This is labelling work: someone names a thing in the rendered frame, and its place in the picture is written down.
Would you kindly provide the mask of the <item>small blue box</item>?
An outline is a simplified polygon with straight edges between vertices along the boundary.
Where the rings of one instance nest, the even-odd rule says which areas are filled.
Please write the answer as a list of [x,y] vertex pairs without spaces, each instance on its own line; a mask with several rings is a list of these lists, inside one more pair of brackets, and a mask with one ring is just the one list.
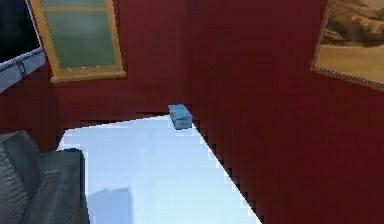
[[168,109],[176,130],[188,129],[192,127],[193,116],[190,114],[185,105],[169,105]]

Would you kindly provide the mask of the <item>yellow framed window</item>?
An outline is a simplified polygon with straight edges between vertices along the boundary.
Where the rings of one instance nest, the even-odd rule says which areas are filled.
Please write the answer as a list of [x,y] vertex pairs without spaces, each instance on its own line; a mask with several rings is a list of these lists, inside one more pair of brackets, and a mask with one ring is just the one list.
[[120,78],[113,0],[30,0],[53,83]]

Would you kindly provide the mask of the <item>brown framed landscape picture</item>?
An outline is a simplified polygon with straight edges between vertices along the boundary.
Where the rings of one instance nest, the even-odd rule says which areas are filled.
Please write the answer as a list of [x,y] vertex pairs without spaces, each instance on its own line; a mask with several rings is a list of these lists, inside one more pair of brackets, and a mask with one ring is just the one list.
[[384,91],[384,0],[327,0],[311,70]]

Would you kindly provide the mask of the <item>black television set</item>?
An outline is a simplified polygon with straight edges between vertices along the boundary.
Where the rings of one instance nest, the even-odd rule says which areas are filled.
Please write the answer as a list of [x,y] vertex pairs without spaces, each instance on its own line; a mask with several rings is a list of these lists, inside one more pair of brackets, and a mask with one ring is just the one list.
[[45,63],[28,0],[0,0],[0,93]]

